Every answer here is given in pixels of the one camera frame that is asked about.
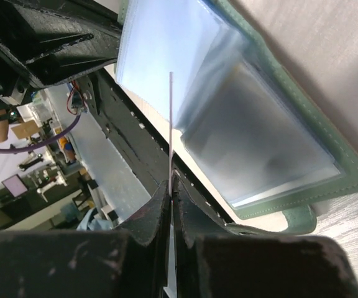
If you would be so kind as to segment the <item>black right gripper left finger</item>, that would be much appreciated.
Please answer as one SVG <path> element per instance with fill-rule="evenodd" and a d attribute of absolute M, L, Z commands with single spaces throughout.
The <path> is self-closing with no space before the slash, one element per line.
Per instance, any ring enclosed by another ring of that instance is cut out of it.
<path fill-rule="evenodd" d="M 0 232 L 0 297 L 162 297 L 168 184 L 109 231 Z"/>

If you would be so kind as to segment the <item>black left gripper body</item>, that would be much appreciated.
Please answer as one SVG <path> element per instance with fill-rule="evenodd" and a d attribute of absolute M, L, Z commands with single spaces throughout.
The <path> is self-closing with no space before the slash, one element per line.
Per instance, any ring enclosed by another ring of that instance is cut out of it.
<path fill-rule="evenodd" d="M 117 61 L 122 25 L 96 1 L 0 1 L 0 84 L 44 88 Z"/>

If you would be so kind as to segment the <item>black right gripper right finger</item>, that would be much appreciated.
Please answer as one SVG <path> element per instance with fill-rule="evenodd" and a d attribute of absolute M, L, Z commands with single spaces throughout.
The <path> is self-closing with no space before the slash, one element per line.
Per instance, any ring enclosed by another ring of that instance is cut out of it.
<path fill-rule="evenodd" d="M 327 237 L 226 230 L 173 179 L 178 297 L 358 297 L 344 250 Z"/>

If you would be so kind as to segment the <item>silver striped credit card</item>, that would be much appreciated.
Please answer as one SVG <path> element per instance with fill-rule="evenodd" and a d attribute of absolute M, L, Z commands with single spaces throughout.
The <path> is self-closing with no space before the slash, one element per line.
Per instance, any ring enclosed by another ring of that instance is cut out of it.
<path fill-rule="evenodd" d="M 173 211 L 173 72 L 169 72 L 169 131 L 168 131 L 168 195 L 171 202 L 171 211 Z M 170 224 L 170 238 L 168 247 L 168 284 L 165 288 L 168 297 L 177 297 L 176 281 L 176 260 L 175 260 L 175 239 L 173 229 L 173 219 Z"/>

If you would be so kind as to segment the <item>green leather card holder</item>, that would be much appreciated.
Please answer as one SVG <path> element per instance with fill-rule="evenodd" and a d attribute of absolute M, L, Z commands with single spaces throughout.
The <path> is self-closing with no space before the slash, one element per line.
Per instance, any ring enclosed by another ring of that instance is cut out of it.
<path fill-rule="evenodd" d="M 116 81 L 150 104 L 243 220 L 358 192 L 358 154 L 228 1 L 123 1 Z"/>

